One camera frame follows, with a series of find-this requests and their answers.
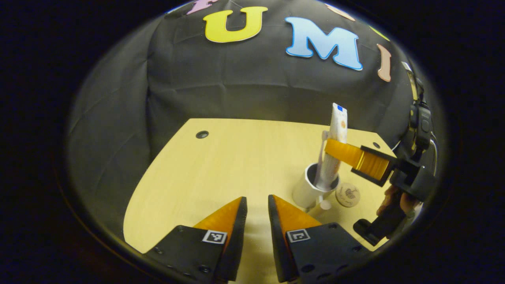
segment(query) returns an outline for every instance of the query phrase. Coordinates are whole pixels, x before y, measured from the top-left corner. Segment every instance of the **hand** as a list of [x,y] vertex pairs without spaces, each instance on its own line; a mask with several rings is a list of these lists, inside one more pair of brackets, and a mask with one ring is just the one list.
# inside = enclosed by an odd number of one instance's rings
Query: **hand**
[[[392,185],[384,192],[386,196],[384,197],[384,201],[382,201],[379,209],[377,209],[377,216],[380,216],[384,209],[391,204],[391,196],[398,190],[400,189]],[[407,212],[414,208],[416,202],[417,200],[410,194],[402,193],[400,198],[400,208],[405,212],[405,214],[407,214]]]

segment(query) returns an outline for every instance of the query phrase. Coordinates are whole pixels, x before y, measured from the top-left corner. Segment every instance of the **yellow letter u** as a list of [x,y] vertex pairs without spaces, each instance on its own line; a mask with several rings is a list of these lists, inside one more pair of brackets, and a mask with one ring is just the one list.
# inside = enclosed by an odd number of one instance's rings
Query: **yellow letter u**
[[261,19],[267,7],[245,7],[240,9],[245,13],[245,27],[238,31],[226,30],[226,18],[232,10],[216,12],[204,17],[205,37],[214,42],[241,41],[257,35],[261,30]]

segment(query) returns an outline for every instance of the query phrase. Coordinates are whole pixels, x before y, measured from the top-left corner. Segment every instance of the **toothpaste tube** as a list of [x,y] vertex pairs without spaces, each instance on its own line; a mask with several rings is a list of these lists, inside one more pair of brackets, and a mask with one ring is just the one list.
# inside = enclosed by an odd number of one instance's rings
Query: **toothpaste tube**
[[[335,103],[333,103],[328,138],[347,143],[347,109]],[[322,191],[332,190],[331,183],[336,179],[339,167],[340,161],[325,153],[322,161],[320,159],[318,163],[315,186]]]

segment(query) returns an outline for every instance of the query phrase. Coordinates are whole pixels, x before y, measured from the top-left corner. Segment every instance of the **blue letter m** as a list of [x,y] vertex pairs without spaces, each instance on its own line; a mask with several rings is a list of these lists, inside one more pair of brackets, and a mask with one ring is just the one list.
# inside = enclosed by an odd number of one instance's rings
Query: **blue letter m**
[[289,55],[311,57],[314,52],[309,49],[310,40],[321,59],[326,59],[338,47],[333,61],[354,70],[362,70],[358,59],[356,40],[358,36],[342,28],[334,28],[328,35],[311,20],[299,17],[287,17],[286,22],[293,26],[293,45],[286,48]]

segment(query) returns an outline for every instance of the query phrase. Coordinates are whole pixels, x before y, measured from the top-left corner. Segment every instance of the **wooden table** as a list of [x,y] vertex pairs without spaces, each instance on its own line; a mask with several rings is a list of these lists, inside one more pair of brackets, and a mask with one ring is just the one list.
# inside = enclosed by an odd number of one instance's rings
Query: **wooden table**
[[[209,132],[198,139],[202,130]],[[311,163],[317,162],[321,132],[327,125],[245,120],[190,119],[168,141],[139,182],[126,210],[126,242],[145,253],[177,225],[193,226],[215,210],[240,197],[247,197],[242,259],[238,283],[277,283],[273,258],[268,195],[275,194],[295,205],[294,185]],[[376,149],[394,156],[373,132],[349,129],[347,143]],[[338,222],[369,250],[375,250],[352,229],[360,218],[373,221],[384,199],[383,188],[351,173],[342,164],[342,182],[354,184],[361,193],[352,208],[338,204],[317,219]]]

